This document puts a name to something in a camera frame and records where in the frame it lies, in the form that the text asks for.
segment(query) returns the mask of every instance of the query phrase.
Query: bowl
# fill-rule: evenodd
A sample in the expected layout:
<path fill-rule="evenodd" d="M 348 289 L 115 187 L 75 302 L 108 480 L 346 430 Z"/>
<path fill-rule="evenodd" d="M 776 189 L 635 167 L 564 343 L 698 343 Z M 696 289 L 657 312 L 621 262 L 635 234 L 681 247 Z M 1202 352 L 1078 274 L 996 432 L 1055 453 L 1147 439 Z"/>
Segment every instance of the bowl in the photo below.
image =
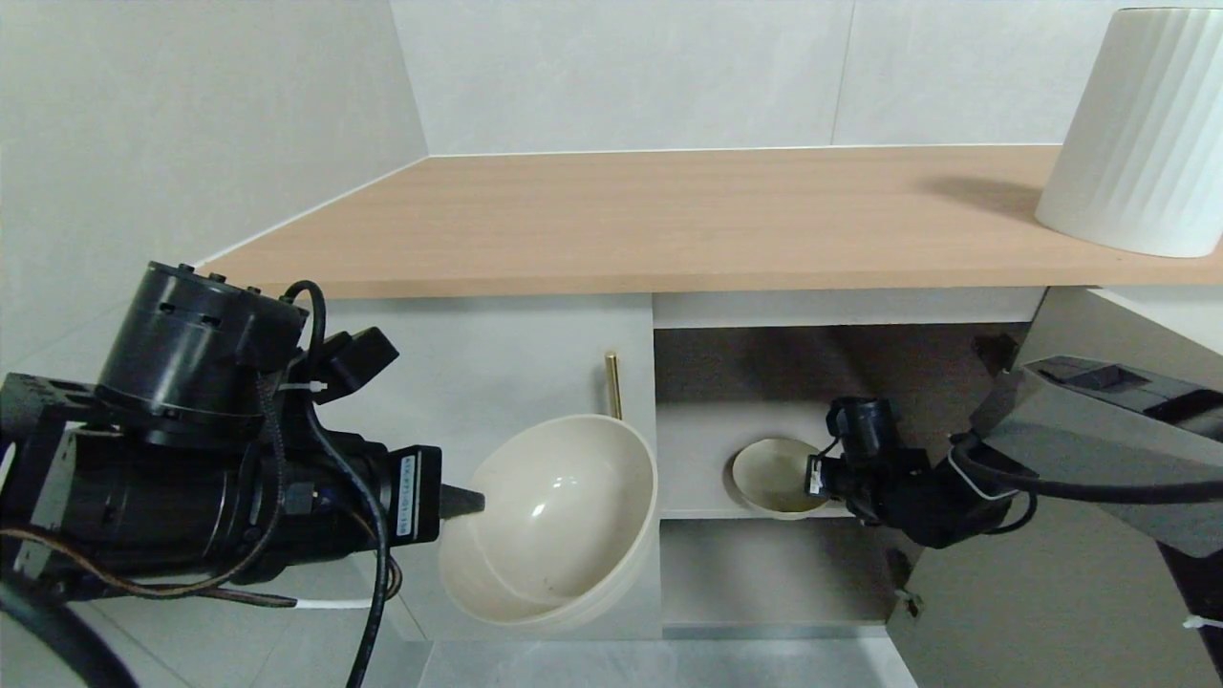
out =
<path fill-rule="evenodd" d="M 797 521 L 828 503 L 807 495 L 807 457 L 819 450 L 770 437 L 748 445 L 735 456 L 730 478 L 753 512 L 778 521 Z"/>
<path fill-rule="evenodd" d="M 658 538 L 658 466 L 641 435 L 602 415 L 543 423 L 493 452 L 471 479 L 484 511 L 445 524 L 439 567 L 470 616 L 567 631 L 608 611 Z"/>

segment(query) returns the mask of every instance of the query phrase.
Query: ribbed vase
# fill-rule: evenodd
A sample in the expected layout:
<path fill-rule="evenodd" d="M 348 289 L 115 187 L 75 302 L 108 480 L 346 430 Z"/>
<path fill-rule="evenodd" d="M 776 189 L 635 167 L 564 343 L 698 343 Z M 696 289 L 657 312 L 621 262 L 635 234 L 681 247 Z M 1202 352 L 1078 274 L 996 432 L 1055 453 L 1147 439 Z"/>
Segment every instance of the ribbed vase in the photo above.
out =
<path fill-rule="evenodd" d="M 1113 15 L 1036 219 L 1169 257 L 1223 236 L 1223 9 Z"/>

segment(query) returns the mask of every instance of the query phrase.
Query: wooden countertop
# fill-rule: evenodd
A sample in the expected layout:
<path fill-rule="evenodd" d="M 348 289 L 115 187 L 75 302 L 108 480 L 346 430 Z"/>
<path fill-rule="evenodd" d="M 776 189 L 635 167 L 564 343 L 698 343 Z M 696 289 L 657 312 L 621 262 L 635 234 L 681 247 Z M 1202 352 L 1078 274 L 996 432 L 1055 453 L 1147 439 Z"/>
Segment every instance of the wooden countertop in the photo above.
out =
<path fill-rule="evenodd" d="M 209 263 L 328 296 L 1223 282 L 1032 219 L 1058 148 L 430 158 Z"/>

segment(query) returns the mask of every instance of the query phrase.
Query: gold handle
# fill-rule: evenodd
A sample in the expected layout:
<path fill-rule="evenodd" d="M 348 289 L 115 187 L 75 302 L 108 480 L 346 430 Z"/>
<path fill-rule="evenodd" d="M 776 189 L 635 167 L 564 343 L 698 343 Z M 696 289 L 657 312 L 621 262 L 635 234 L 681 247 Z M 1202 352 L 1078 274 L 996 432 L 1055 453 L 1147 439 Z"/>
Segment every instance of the gold handle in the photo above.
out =
<path fill-rule="evenodd" d="M 608 411 L 612 418 L 624 420 L 624 409 L 620 407 L 620 357 L 615 352 L 608 352 L 604 363 L 608 374 Z"/>

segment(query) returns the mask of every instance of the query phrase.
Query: white label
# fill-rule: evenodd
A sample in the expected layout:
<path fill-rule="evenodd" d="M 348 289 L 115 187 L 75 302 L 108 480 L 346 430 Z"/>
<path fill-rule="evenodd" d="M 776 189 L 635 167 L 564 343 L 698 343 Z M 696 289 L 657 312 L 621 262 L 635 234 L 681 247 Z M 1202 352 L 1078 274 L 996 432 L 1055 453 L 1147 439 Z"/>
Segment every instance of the white label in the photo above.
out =
<path fill-rule="evenodd" d="M 395 518 L 395 535 L 412 534 L 416 521 L 416 455 L 399 462 L 399 514 Z"/>

